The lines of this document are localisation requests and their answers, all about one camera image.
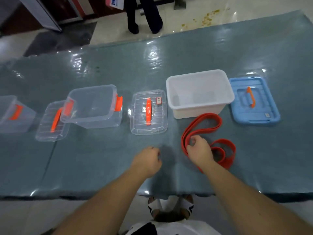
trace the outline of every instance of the red resistance band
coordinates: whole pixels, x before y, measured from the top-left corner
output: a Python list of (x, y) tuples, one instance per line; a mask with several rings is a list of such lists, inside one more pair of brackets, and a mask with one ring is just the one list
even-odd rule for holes
[[(197, 130), (192, 131), (194, 127), (196, 127), (200, 122), (206, 119), (215, 120), (217, 122), (217, 126), (212, 127), (212, 128), (203, 128), (203, 129), (197, 129)], [(191, 122), (191, 124), (186, 128), (185, 132), (182, 135), (182, 150), (184, 154), (186, 154), (186, 156), (188, 157), (188, 152), (186, 148), (187, 148), (187, 145), (189, 145), (191, 136), (202, 134), (202, 133), (212, 133), (216, 131), (221, 125), (222, 125), (222, 119), (217, 114), (205, 113), (205, 114), (199, 115), (194, 121)], [(212, 146), (215, 143), (225, 144), (226, 146), (230, 147), (230, 149), (233, 151), (233, 154), (229, 157), (226, 157), (226, 153), (224, 149), (220, 147)], [(235, 159), (236, 146), (231, 141), (221, 138), (211, 143), (210, 147), (211, 147), (212, 152), (217, 151), (222, 157), (221, 160), (219, 160), (217, 163), (220, 164), (225, 169), (229, 169)]]

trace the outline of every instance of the blue plastic lid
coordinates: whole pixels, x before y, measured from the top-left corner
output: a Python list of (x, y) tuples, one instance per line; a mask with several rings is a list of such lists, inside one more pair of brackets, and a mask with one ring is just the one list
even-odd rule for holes
[(235, 100), (231, 103), (234, 120), (240, 124), (276, 124), (280, 114), (261, 77), (230, 78)]

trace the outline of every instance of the orange clip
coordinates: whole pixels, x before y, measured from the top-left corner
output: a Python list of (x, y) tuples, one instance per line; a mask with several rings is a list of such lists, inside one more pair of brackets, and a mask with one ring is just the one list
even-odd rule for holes
[(116, 95), (116, 105), (114, 111), (120, 111), (123, 106), (123, 97)]
[(65, 104), (65, 110), (64, 110), (64, 115), (65, 116), (69, 116), (72, 109), (73, 109), (73, 105), (74, 105), (74, 101), (72, 99), (69, 100), (69, 102), (67, 102)]
[(151, 125), (151, 99), (147, 99), (147, 106), (146, 106), (146, 122), (147, 125)]
[(252, 90), (250, 87), (247, 88), (247, 93), (250, 93), (250, 95), (251, 95), (251, 98), (252, 98), (251, 107), (254, 108), (255, 107), (255, 99), (254, 99), (254, 96), (253, 96), (253, 93), (252, 93)]
[(58, 109), (57, 113), (55, 114), (55, 117), (54, 117), (54, 120), (53, 120), (53, 123), (52, 123), (52, 126), (51, 126), (51, 133), (53, 133), (55, 131), (55, 128), (58, 125), (58, 122), (60, 120), (60, 115), (61, 115), (62, 110), (63, 110), (63, 107)]
[(19, 115), (21, 114), (23, 108), (24, 108), (24, 106), (20, 106), (20, 105), (15, 105), (15, 106), (16, 106), (15, 112), (11, 116), (11, 118), (9, 118), (9, 120), (17, 120)]

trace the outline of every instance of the red and white label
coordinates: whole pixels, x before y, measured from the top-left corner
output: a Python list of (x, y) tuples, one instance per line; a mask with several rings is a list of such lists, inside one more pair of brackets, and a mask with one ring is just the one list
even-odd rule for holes
[(157, 102), (156, 102), (157, 105), (162, 104), (162, 98), (161, 97), (157, 97), (156, 100), (157, 100)]

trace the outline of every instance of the tile floor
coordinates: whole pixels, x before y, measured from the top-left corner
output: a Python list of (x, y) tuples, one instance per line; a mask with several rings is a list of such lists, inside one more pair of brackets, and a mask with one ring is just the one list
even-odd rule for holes
[[(209, 27), (211, 25), (244, 21), (301, 9), (313, 20), (313, 0), (187, 0), (186, 10), (173, 10), (173, 3), (158, 6), (163, 19), (163, 29), (153, 35), (145, 16), (136, 13), (140, 33), (132, 35), (127, 30), (126, 14), (120, 13), (85, 23), (97, 22), (90, 44), (119, 41), (138, 41), (157, 38), (179, 31)], [(41, 29), (0, 38), (0, 62), (17, 59), (24, 55)], [(192, 219), (208, 222), (221, 234), (235, 234), (227, 222), (226, 214), (217, 199), (194, 197)], [(55, 227), (84, 201), (0, 201), (0, 234), (37, 235)], [(313, 224), (313, 201), (284, 204)], [(125, 217), (121, 230), (145, 220), (148, 216), (147, 199), (136, 196)]]

